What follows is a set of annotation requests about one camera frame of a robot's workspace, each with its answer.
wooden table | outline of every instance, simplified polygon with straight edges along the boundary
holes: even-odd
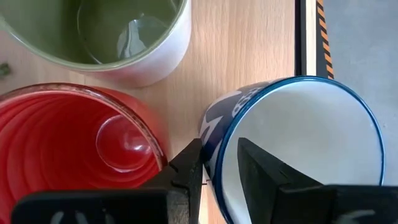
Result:
[[[43,82],[105,86],[134,95],[168,121],[173,158],[198,137],[200,116],[217,97],[251,83],[294,74],[293,0],[192,0],[192,39],[178,68],[165,80],[125,89],[58,68],[0,31],[0,62],[12,75],[0,94]],[[222,222],[210,189],[202,196],[201,223]]]

cup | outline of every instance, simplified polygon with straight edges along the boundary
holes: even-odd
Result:
[[[56,65],[139,87],[182,60],[191,0],[4,0],[1,27]]]
[[[381,185],[384,177],[384,146],[371,110],[353,90],[326,78],[293,77],[227,93],[206,110],[200,136],[228,223],[250,223],[239,138],[323,184]]]
[[[42,190],[130,189],[167,165],[168,137],[139,100],[100,87],[28,86],[0,96],[0,223]]]

blue rim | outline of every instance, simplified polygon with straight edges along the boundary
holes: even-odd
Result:
[[[296,83],[296,82],[303,82],[303,81],[316,81],[316,82],[323,82],[323,83],[328,83],[334,86],[337,86],[347,93],[349,93],[351,96],[353,96],[356,100],[359,101],[359,103],[364,107],[364,109],[368,112],[368,115],[371,117],[372,122],[374,124],[374,127],[376,128],[377,135],[379,137],[379,143],[380,143],[380,149],[381,149],[381,173],[380,173],[380,180],[379,180],[379,185],[383,184],[384,181],[384,169],[385,169],[385,152],[384,152],[384,143],[382,140],[381,136],[381,131],[380,127],[376,121],[376,118],[374,117],[372,111],[369,109],[367,104],[362,100],[361,97],[359,97],[352,89],[348,88],[347,86],[344,86],[343,84],[336,82],[334,80],[330,80],[327,78],[322,78],[322,77],[313,77],[313,76],[300,76],[300,77],[292,77],[292,78],[286,78],[281,81],[277,81],[273,84],[270,84],[269,86],[266,86],[264,89],[262,89],[260,92],[258,92],[256,95],[254,95],[239,111],[239,113],[233,118],[231,124],[229,125],[224,138],[222,139],[221,146],[220,146],[220,151],[218,153],[218,157],[216,160],[216,167],[215,167],[215,175],[213,178],[213,184],[215,188],[215,194],[217,198],[218,205],[220,206],[221,213],[223,214],[224,218],[228,223],[233,223],[231,216],[226,208],[225,201],[224,201],[224,195],[223,195],[223,185],[222,185],[222,169],[223,169],[223,158],[225,154],[225,149],[228,145],[228,141],[235,130],[235,127],[238,125],[239,121],[241,118],[246,114],[246,112],[256,103],[258,102],[264,95],[270,93],[273,90],[276,90],[284,85],[288,85],[291,83]]]

blue and white mug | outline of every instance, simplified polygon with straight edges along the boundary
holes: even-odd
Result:
[[[347,86],[292,77],[218,98],[200,128],[205,168],[228,223],[250,223],[238,169],[238,138],[323,184],[381,185],[384,146],[377,121]]]

gray floor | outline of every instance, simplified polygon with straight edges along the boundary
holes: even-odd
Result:
[[[376,115],[386,145],[386,185],[398,185],[398,1],[324,0],[336,80]]]

